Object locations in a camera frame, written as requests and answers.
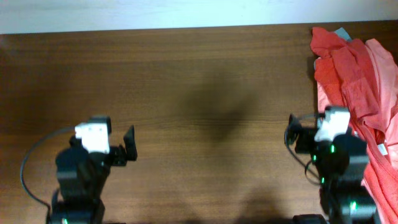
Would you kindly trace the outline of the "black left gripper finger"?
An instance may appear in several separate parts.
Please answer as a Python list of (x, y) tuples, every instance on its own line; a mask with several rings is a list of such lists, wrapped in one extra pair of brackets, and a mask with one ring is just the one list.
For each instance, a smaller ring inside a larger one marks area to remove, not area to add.
[(89, 123), (105, 124), (108, 134), (111, 134), (111, 118), (109, 116), (92, 116), (88, 120)]
[(123, 137), (126, 148), (126, 159), (128, 161), (137, 160), (137, 148), (135, 142), (134, 126), (131, 126)]

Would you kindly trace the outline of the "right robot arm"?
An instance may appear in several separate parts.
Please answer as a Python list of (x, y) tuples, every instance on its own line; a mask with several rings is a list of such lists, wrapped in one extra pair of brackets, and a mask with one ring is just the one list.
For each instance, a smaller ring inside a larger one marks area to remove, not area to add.
[(323, 214), (296, 215), (293, 222), (380, 223), (376, 203), (361, 183), (369, 162), (367, 144), (349, 131), (317, 142), (318, 128), (300, 123), (312, 117), (290, 115), (284, 144), (304, 168), (307, 180), (319, 188)]

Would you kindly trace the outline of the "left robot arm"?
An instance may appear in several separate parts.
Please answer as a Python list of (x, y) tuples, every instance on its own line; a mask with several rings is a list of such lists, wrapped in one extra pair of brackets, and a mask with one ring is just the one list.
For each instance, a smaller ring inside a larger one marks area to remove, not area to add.
[(111, 146), (109, 116), (94, 116), (73, 127), (70, 146), (55, 159), (59, 188), (53, 194), (48, 223), (100, 224), (105, 206), (101, 194), (112, 167), (137, 160), (135, 129), (130, 126), (123, 145)]

